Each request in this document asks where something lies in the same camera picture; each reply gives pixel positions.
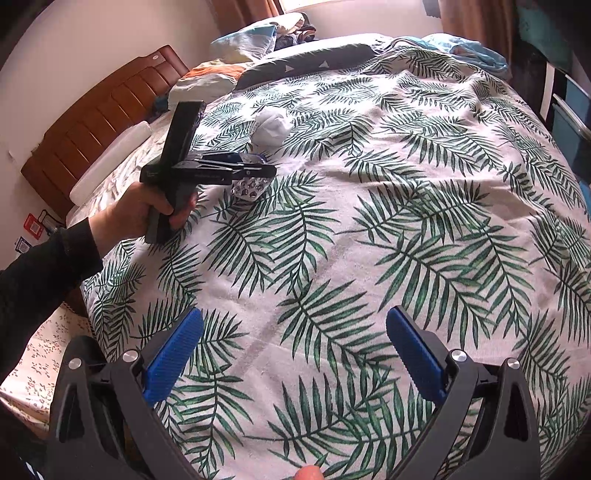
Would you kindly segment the person's left forearm black sleeve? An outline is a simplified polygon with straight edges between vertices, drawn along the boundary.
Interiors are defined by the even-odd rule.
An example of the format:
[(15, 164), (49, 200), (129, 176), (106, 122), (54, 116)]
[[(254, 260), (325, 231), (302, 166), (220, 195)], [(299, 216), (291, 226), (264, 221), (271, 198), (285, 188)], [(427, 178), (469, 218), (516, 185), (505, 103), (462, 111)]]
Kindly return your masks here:
[(102, 270), (89, 222), (57, 230), (1, 271), (1, 377), (30, 338), (81, 282)]

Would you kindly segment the person's left hand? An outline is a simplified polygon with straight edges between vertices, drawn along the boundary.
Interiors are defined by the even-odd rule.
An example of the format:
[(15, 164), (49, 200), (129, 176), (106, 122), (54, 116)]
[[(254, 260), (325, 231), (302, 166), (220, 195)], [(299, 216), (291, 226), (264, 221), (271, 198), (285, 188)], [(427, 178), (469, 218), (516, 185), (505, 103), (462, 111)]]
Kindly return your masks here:
[(163, 214), (175, 231), (186, 223), (195, 206), (197, 192), (193, 192), (184, 207), (176, 211), (156, 187), (134, 182), (117, 202), (89, 217), (88, 224), (98, 254), (103, 258), (120, 241), (146, 234), (151, 208)]

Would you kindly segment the person's right hand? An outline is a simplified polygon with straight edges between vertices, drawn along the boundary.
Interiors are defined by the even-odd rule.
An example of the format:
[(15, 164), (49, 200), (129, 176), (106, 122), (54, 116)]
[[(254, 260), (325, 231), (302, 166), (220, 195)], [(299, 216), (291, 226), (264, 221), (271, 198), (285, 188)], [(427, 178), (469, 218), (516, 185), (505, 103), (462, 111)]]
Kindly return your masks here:
[(297, 470), (294, 480), (325, 480), (325, 476), (317, 465), (307, 465)]

